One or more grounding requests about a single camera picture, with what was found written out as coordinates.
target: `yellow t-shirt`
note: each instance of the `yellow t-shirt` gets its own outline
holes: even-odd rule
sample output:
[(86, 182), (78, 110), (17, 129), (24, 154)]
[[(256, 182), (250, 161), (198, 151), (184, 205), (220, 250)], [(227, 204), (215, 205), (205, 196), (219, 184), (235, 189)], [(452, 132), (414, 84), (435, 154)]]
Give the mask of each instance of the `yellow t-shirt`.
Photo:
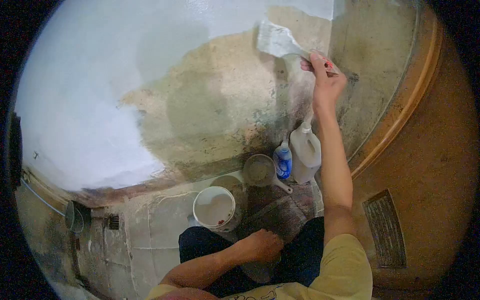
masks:
[[(263, 286), (231, 295), (223, 300), (347, 300), (372, 298), (372, 270), (357, 238), (350, 234), (334, 237), (324, 248), (320, 275), (309, 287), (300, 283)], [(176, 287), (158, 285), (145, 300), (175, 290)]]

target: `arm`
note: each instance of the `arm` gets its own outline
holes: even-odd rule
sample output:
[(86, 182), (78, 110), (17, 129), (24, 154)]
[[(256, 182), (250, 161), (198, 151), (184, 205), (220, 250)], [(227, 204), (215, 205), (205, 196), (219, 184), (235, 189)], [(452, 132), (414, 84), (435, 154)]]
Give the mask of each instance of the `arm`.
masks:
[[(352, 217), (353, 184), (336, 121), (335, 104), (347, 82), (344, 74), (328, 77), (318, 54), (311, 55), (315, 73), (313, 111), (318, 122), (318, 138), (322, 144), (322, 187), (324, 200), (324, 246), (335, 236), (355, 235)], [(302, 69), (311, 71), (302, 62)]]
[(278, 235), (261, 229), (225, 250), (176, 266), (165, 275), (160, 284), (202, 289), (238, 265), (273, 260), (282, 248), (283, 241)]

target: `paintbrush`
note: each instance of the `paintbrush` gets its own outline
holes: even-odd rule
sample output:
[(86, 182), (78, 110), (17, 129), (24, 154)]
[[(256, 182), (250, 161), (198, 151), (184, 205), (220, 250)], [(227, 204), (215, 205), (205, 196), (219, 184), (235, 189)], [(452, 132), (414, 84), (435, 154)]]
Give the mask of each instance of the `paintbrush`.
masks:
[[(288, 54), (296, 54), (310, 62), (310, 53), (297, 43), (290, 29), (273, 24), (268, 20), (263, 20), (258, 28), (257, 49), (278, 58)], [(320, 54), (329, 76), (340, 73), (340, 70), (326, 55), (318, 50), (315, 50), (315, 52)]]

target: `person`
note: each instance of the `person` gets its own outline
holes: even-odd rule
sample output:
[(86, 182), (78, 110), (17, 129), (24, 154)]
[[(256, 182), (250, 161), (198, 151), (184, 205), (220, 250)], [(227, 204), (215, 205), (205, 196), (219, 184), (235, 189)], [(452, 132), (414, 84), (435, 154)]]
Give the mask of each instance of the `person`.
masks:
[[(284, 245), (271, 231), (260, 230), (230, 243), (203, 227), (180, 235), (180, 262), (154, 287), (156, 300), (306, 300), (371, 299), (372, 270), (352, 217), (353, 184), (335, 115), (336, 100), (347, 82), (344, 74), (328, 77), (318, 53), (301, 68), (315, 74), (313, 111), (322, 144), (324, 217), (307, 222)], [(247, 277), (240, 266), (266, 263), (281, 256), (266, 285)]]

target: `drain grate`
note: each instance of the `drain grate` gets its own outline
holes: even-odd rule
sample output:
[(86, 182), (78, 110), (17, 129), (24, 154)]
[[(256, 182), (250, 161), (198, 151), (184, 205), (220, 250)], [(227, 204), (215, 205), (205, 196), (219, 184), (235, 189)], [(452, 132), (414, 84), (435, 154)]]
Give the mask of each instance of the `drain grate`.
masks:
[(120, 217), (119, 215), (110, 215), (108, 217), (108, 228), (111, 230), (119, 230), (120, 228)]
[(363, 203), (380, 268), (407, 267), (402, 230), (392, 196), (384, 190)]

